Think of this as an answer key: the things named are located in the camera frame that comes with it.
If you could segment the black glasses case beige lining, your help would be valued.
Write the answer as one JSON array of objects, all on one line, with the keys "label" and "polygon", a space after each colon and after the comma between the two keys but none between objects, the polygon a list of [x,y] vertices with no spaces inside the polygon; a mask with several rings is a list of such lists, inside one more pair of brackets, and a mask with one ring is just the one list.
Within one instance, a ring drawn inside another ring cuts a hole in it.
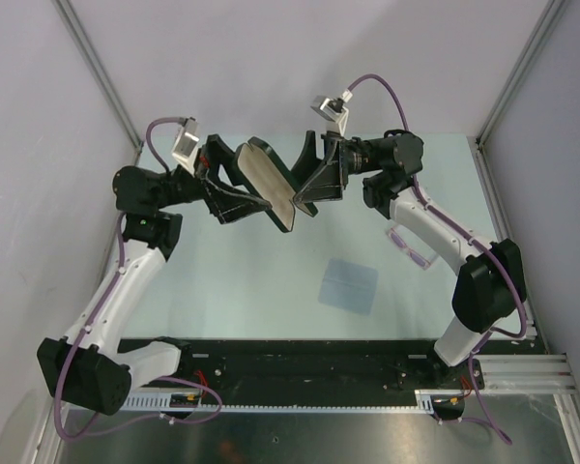
[{"label": "black glasses case beige lining", "polygon": [[301,185],[276,150],[263,139],[253,136],[239,145],[233,168],[247,191],[269,204],[266,214],[282,233],[293,231],[298,211],[311,218],[319,213],[312,203],[294,202]]}]

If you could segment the light blue cleaning cloth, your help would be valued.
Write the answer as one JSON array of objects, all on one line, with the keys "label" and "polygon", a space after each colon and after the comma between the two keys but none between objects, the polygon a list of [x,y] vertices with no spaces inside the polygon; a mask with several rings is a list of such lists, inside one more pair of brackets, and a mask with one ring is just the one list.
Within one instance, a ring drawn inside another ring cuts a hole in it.
[{"label": "light blue cleaning cloth", "polygon": [[379,273],[376,269],[333,258],[324,273],[318,302],[359,315],[373,307]]}]

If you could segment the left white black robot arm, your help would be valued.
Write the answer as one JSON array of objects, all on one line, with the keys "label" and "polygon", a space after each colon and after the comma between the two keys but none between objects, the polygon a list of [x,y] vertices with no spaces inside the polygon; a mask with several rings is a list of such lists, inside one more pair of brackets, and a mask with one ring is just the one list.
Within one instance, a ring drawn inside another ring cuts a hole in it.
[{"label": "left white black robot arm", "polygon": [[194,374],[186,347],[160,337],[142,348],[119,350],[122,334],[144,291],[179,243],[183,217],[167,207],[202,201],[222,224],[270,204],[241,189],[234,152],[217,134],[190,155],[176,152],[175,169],[156,173],[135,165],[116,172],[112,190],[121,212],[118,256],[92,300],[59,339],[45,338],[37,358],[54,406],[63,403],[110,416],[132,390],[160,378],[181,387]]}]

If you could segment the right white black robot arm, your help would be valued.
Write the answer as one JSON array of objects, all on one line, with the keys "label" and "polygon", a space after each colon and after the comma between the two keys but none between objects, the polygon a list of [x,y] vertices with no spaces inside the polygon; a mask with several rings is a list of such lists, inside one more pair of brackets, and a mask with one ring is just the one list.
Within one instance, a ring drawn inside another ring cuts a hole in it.
[{"label": "right white black robot arm", "polygon": [[461,363],[477,353],[498,322],[518,314],[527,331],[524,303],[527,288],[519,246],[511,239],[490,241],[463,227],[430,199],[417,180],[422,169],[423,141],[407,130],[388,130],[381,138],[345,139],[321,135],[324,155],[316,152],[318,137],[305,134],[291,169],[300,184],[297,205],[341,198],[352,175],[362,174],[364,204],[405,227],[434,250],[457,277],[451,306],[454,317],[431,350],[428,380],[448,388],[461,376]]}]

